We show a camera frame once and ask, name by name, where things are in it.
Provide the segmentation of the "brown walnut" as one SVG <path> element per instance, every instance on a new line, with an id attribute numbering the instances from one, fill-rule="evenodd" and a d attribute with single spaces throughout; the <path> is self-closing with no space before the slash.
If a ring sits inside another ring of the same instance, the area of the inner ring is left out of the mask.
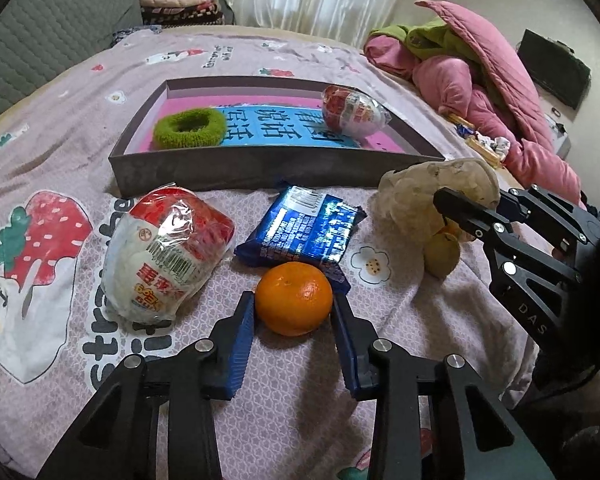
<path id="1" fill-rule="evenodd" d="M 451 233 L 434 234 L 422 250 L 426 270 L 445 280 L 460 262 L 460 242 Z"/>

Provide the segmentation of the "large red white snack pack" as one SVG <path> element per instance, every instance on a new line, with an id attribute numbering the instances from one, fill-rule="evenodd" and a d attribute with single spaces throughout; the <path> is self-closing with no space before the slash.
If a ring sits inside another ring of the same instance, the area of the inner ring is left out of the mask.
<path id="1" fill-rule="evenodd" d="M 109 307 L 145 325 L 172 321 L 227 252 L 233 220 L 175 185 L 142 197 L 118 222 L 102 267 Z"/>

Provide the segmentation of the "small orange tangerine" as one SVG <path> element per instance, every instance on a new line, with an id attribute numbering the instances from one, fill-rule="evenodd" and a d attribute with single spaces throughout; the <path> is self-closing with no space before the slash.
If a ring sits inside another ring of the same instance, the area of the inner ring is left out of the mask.
<path id="1" fill-rule="evenodd" d="M 263 274 L 254 292 L 254 308 L 272 332 L 299 337 L 314 332 L 332 310 L 332 285 L 315 266 L 291 261 Z"/>

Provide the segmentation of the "small red egg snack pack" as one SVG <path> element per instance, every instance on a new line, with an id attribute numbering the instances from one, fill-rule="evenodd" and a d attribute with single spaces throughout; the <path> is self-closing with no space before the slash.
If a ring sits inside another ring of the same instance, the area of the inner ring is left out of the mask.
<path id="1" fill-rule="evenodd" d="M 362 142 L 384 128 L 390 113 L 367 94 L 351 88 L 330 84 L 322 92 L 324 123 L 336 133 Z"/>

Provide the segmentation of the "blue snack packet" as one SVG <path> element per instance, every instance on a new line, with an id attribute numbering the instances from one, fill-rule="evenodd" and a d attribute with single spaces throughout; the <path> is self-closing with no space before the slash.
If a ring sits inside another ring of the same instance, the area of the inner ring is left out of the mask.
<path id="1" fill-rule="evenodd" d="M 346 294 L 340 268 L 351 235 L 366 212 L 337 196 L 291 185 L 278 194 L 257 227 L 234 254 L 246 266 L 298 261 L 320 269 L 334 292 Z"/>

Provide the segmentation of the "green fuzzy scrunchie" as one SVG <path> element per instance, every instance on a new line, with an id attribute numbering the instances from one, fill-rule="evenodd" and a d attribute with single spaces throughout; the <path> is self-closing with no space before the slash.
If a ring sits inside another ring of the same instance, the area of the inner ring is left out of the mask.
<path id="1" fill-rule="evenodd" d="M 152 144 L 160 150 L 176 148 L 208 148 L 222 143 L 227 121 L 216 108 L 184 110 L 161 118 L 155 124 Z"/>

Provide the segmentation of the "white floral scrunchie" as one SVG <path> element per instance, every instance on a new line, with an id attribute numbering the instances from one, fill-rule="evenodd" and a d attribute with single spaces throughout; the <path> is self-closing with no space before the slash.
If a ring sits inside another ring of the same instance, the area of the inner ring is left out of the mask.
<path id="1" fill-rule="evenodd" d="M 478 132 L 476 133 L 476 138 L 484 148 L 498 156 L 499 160 L 506 159 L 510 149 L 510 142 L 508 139 L 503 138 L 502 136 L 491 138 L 490 136 L 484 136 Z"/>

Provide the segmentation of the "small wicker basket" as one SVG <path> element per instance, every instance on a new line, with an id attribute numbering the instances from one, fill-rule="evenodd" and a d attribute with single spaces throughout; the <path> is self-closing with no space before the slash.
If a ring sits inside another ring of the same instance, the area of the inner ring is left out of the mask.
<path id="1" fill-rule="evenodd" d="M 465 140 L 465 143 L 475 152 L 477 152 L 490 166 L 500 168 L 504 160 L 499 160 L 490 150 L 484 148 L 476 138 L 479 132 L 473 124 L 455 114 L 447 114 L 445 118 L 455 126 L 456 133 Z"/>

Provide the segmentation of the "pink quilted duvet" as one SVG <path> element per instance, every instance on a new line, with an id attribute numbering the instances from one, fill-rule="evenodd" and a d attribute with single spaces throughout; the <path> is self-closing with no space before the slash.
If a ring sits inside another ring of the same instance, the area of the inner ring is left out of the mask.
<path id="1" fill-rule="evenodd" d="M 455 114 L 484 136 L 510 142 L 503 165 L 525 188 L 539 185 L 568 202 L 581 201 L 577 173 L 553 148 L 550 126 L 539 93 L 517 52 L 481 15 L 443 0 L 418 0 L 449 24 L 480 58 L 479 63 L 452 55 L 416 58 L 387 36 L 368 38 L 363 52 L 376 67 L 411 81 L 438 114 Z"/>

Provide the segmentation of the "black television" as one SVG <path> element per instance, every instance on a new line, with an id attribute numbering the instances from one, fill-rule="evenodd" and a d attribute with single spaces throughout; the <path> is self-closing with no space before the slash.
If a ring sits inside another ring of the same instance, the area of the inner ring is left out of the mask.
<path id="1" fill-rule="evenodd" d="M 517 54 L 536 84 L 574 110 L 580 106 L 590 86 L 591 69 L 570 47 L 526 29 Z"/>

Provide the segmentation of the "green blanket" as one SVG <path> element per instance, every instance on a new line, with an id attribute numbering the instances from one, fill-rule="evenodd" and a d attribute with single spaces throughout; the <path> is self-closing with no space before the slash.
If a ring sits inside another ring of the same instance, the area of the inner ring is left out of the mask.
<path id="1" fill-rule="evenodd" d="M 368 38 L 380 36 L 395 39 L 422 61 L 435 55 L 452 55 L 464 58 L 465 61 L 480 62 L 478 54 L 471 46 L 441 18 L 435 18 L 423 25 L 394 24 L 374 29 Z"/>

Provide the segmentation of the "dark shallow box tray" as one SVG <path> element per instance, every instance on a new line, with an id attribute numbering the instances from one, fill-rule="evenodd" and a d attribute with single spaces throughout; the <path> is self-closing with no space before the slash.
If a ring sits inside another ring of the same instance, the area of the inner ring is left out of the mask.
<path id="1" fill-rule="evenodd" d="M 324 188 L 348 186 L 373 188 L 389 170 L 401 170 L 421 162 L 441 162 L 443 155 L 402 118 L 391 114 L 389 128 L 400 136 L 404 153 L 364 148 L 302 148 L 291 145 L 176 148 L 126 154 L 137 127 L 160 96 L 322 96 L 325 81 L 268 76 L 213 76 L 168 79 L 151 93 L 109 155 L 120 193 L 124 197 L 144 194 L 167 183 L 194 191 L 223 188 L 275 188 L 282 183 Z"/>

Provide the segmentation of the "pink blue book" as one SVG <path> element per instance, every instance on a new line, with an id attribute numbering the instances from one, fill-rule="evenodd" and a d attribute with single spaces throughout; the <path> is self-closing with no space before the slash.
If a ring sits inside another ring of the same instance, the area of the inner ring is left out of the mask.
<path id="1" fill-rule="evenodd" d="M 362 142 L 329 130 L 322 115 L 322 97 L 300 96 L 186 96 L 174 98 L 160 96 L 137 127 L 126 154 L 155 151 L 152 133 L 155 124 L 168 115 L 211 107 L 222 112 L 227 121 L 224 146 L 291 145 L 302 148 L 364 148 L 364 150 L 404 153 L 400 136 L 389 124 Z"/>

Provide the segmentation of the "grey quilted headboard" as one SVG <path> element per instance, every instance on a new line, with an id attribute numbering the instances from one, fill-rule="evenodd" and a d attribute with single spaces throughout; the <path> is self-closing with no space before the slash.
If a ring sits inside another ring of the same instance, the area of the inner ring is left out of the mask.
<path id="1" fill-rule="evenodd" d="M 0 14 L 0 115 L 140 24 L 140 0 L 10 0 Z"/>

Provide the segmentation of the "stack of folded blankets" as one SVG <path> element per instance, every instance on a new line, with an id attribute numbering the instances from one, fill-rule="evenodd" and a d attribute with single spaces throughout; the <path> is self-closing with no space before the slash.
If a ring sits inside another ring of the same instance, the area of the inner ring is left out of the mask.
<path id="1" fill-rule="evenodd" d="M 220 0 L 140 0 L 144 25 L 224 25 Z"/>

